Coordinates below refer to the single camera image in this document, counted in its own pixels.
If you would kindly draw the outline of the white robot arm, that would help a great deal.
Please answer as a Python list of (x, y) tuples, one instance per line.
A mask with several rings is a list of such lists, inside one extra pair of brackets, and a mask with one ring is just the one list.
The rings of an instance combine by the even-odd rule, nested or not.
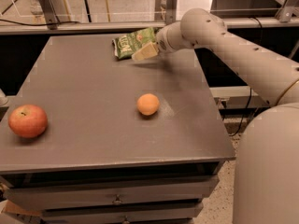
[(240, 139), (233, 224), (299, 224), (299, 64), (229, 33), (201, 8), (162, 28), (133, 59), (191, 48), (211, 50), (269, 104)]

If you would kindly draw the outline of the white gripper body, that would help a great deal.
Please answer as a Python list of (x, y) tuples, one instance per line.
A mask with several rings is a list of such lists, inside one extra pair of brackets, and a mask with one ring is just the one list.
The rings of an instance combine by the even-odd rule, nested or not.
[(193, 48), (193, 43), (183, 38), (179, 21), (166, 25), (159, 30), (156, 34), (156, 42), (158, 50), (163, 53)]

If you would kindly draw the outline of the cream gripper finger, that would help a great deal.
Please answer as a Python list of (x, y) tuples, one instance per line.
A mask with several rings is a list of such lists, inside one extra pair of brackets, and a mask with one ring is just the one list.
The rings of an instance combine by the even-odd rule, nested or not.
[(144, 45), (141, 49), (137, 50), (133, 55), (132, 59), (136, 62), (143, 61), (152, 57), (157, 56), (159, 53), (157, 45), (153, 42), (149, 42)]

